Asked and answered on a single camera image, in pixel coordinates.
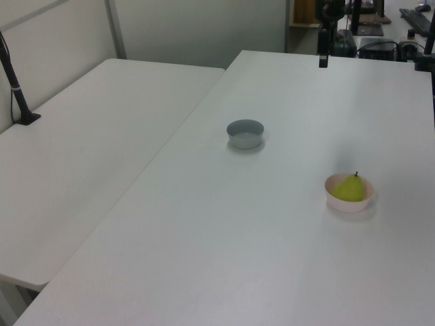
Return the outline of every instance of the floor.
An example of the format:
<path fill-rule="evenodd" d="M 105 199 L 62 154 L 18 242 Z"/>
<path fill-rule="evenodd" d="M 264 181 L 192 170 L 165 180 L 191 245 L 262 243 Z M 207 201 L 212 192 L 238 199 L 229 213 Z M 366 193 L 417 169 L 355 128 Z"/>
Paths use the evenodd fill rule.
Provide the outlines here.
<path fill-rule="evenodd" d="M 317 32 L 318 28 L 291 26 L 288 53 L 316 55 Z"/>

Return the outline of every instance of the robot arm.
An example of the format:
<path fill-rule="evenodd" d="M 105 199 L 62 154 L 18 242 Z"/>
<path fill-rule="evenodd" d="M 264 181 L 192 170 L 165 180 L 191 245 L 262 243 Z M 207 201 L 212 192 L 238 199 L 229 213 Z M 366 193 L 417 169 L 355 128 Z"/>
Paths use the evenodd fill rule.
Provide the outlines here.
<path fill-rule="evenodd" d="M 315 17 L 320 20 L 317 53 L 319 67 L 328 67 L 328 56 L 334 52 L 337 22 L 345 16 L 345 0 L 315 0 Z"/>

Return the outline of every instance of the gray bowl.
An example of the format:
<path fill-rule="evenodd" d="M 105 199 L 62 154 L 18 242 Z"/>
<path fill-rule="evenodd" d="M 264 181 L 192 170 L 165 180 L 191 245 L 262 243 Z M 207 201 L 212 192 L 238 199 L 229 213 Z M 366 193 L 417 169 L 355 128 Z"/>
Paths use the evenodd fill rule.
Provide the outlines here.
<path fill-rule="evenodd" d="M 240 149 L 250 149 L 261 144 L 264 127 L 255 120 L 237 120 L 226 127 L 226 132 L 232 146 Z"/>

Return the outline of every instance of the pink bowl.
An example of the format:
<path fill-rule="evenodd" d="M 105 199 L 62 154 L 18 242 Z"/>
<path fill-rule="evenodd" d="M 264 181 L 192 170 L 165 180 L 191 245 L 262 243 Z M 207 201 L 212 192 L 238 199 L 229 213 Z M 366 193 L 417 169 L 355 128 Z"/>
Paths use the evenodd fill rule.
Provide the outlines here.
<path fill-rule="evenodd" d="M 356 213 L 362 211 L 367 207 L 368 202 L 370 202 L 370 199 L 373 197 L 373 186 L 369 180 L 363 177 L 361 177 L 361 179 L 362 185 L 364 187 L 364 199 L 361 202 L 346 202 L 331 195 L 330 192 L 334 186 L 352 174 L 353 173 L 339 173 L 337 175 L 331 175 L 325 181 L 326 202 L 338 211 L 346 213 Z"/>

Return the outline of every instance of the table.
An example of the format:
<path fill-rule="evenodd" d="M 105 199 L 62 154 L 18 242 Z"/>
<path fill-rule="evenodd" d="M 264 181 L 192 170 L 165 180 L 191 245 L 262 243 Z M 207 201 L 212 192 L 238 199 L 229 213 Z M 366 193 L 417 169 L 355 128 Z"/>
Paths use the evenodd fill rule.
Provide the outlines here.
<path fill-rule="evenodd" d="M 16 325 L 430 325 L 430 74 L 317 67 L 241 52 Z M 241 118 L 261 147 L 228 146 Z M 355 170 L 375 200 L 328 208 L 325 179 Z"/>
<path fill-rule="evenodd" d="M 223 69 L 111 59 L 0 136 L 0 279 L 40 291 Z"/>
<path fill-rule="evenodd" d="M 399 42 L 401 37 L 406 37 L 408 30 L 411 29 L 412 26 L 405 19 L 400 17 L 399 9 L 414 9 L 417 7 L 417 3 L 417 0 L 385 0 L 385 15 L 391 20 L 391 24 L 382 25 L 384 36 L 380 38 L 393 39 L 394 41 Z M 435 8 L 432 8 L 430 12 L 423 13 L 429 21 L 432 20 L 434 9 Z M 342 20 L 339 20 L 338 29 L 346 29 L 346 20 L 347 16 Z M 351 21 L 348 20 L 348 29 L 350 29 L 350 24 Z M 358 48 L 360 46 L 361 38 L 363 37 L 378 36 L 355 36 L 354 39 Z M 426 44 L 426 38 L 420 36 L 420 34 L 416 34 L 415 41 L 423 47 Z"/>

